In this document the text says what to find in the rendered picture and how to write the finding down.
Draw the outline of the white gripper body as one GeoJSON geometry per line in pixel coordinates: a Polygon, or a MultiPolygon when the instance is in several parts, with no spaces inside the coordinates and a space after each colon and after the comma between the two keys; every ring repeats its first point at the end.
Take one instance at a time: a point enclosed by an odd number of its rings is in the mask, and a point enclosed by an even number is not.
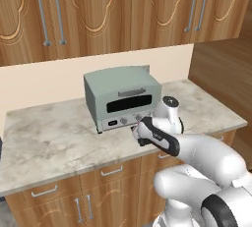
{"type": "Polygon", "coordinates": [[[152,143],[152,141],[150,140],[151,131],[143,122],[140,122],[136,126],[133,126],[131,128],[131,131],[134,139],[140,146],[145,146],[152,143]]]}

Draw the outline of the wooden drawer front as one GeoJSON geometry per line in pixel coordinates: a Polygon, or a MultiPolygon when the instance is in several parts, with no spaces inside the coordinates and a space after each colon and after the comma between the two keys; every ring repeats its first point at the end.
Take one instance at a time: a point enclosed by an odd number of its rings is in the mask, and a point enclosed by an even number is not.
{"type": "Polygon", "coordinates": [[[229,146],[232,146],[232,142],[235,137],[235,133],[236,133],[236,131],[232,130],[232,131],[228,131],[228,132],[224,132],[224,133],[212,134],[212,137],[213,136],[224,136],[224,139],[222,142],[224,142],[225,144],[227,144],[229,146]]]}
{"type": "Polygon", "coordinates": [[[148,154],[142,157],[142,160],[141,160],[142,173],[150,171],[152,169],[161,169],[163,167],[170,167],[170,166],[183,164],[183,161],[171,155],[170,157],[167,157],[165,159],[159,159],[158,158],[159,154],[165,154],[165,153],[162,151],[159,151],[159,152],[148,154]]]}
{"type": "Polygon", "coordinates": [[[80,176],[80,181],[82,184],[83,190],[89,190],[95,187],[99,187],[105,185],[107,183],[121,180],[124,178],[128,178],[140,173],[141,166],[141,158],[135,158],[131,160],[127,160],[124,162],[116,163],[110,166],[102,167],[100,169],[84,173],[80,176]],[[116,170],[120,168],[120,165],[123,166],[123,171],[109,175],[109,176],[101,176],[100,171],[109,172],[112,170],[116,170]]]}
{"type": "Polygon", "coordinates": [[[46,202],[51,199],[60,199],[65,196],[73,195],[75,193],[79,193],[81,191],[80,179],[78,176],[74,176],[71,178],[66,178],[63,180],[59,180],[56,182],[52,182],[49,184],[45,184],[42,186],[38,186],[35,188],[31,188],[25,191],[21,191],[19,193],[11,194],[9,196],[5,196],[6,201],[20,201],[24,203],[39,203],[39,202],[46,202]],[[44,195],[42,197],[33,198],[31,192],[34,193],[41,193],[47,190],[51,190],[58,186],[58,190],[54,193],[50,193],[44,195]]]}

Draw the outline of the pale green toaster oven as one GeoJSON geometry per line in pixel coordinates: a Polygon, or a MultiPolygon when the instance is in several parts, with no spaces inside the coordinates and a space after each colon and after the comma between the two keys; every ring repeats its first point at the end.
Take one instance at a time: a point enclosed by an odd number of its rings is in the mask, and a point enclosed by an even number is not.
{"type": "Polygon", "coordinates": [[[161,84],[143,66],[84,74],[86,103],[99,134],[138,123],[157,107],[161,84]]]}

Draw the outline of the wooden base cupboard door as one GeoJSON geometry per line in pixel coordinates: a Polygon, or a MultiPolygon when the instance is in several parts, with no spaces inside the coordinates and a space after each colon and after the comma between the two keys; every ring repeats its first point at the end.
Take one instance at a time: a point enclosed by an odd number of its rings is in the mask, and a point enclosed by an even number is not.
{"type": "Polygon", "coordinates": [[[137,227],[139,176],[83,191],[88,227],[137,227]],[[91,195],[94,219],[89,219],[86,195],[91,195]]]}
{"type": "Polygon", "coordinates": [[[10,202],[8,205],[18,227],[87,227],[80,193],[22,209],[10,202]],[[80,202],[83,223],[78,223],[76,198],[80,202]]]}
{"type": "Polygon", "coordinates": [[[169,164],[154,166],[142,164],[140,175],[140,189],[138,200],[137,227],[142,227],[153,222],[163,211],[165,199],[161,198],[154,189],[154,175],[163,168],[173,167],[182,164],[182,161],[175,160],[169,164]]]}

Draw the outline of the tall wooden side panel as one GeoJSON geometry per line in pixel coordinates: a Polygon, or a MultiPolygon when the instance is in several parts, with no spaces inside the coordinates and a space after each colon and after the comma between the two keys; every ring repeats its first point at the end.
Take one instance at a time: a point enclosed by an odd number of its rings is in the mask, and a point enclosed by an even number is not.
{"type": "Polygon", "coordinates": [[[196,44],[189,79],[248,122],[232,146],[252,171],[252,16],[238,38],[196,44]]]}

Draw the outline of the wooden wall cupboard door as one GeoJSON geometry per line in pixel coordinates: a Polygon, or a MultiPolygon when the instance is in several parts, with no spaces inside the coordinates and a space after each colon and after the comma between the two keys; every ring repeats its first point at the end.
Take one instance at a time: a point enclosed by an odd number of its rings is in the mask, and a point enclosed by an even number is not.
{"type": "Polygon", "coordinates": [[[192,0],[132,0],[131,48],[133,50],[188,44],[192,0]]]}
{"type": "Polygon", "coordinates": [[[131,0],[59,0],[65,39],[61,45],[55,0],[49,0],[60,59],[130,49],[131,0]]]}
{"type": "Polygon", "coordinates": [[[203,0],[197,0],[191,32],[192,42],[216,41],[239,36],[249,0],[207,0],[201,29],[195,31],[202,2],[203,0]]]}
{"type": "Polygon", "coordinates": [[[37,0],[0,0],[0,67],[57,58],[49,1],[42,0],[42,5],[50,46],[43,45],[37,0]]]}

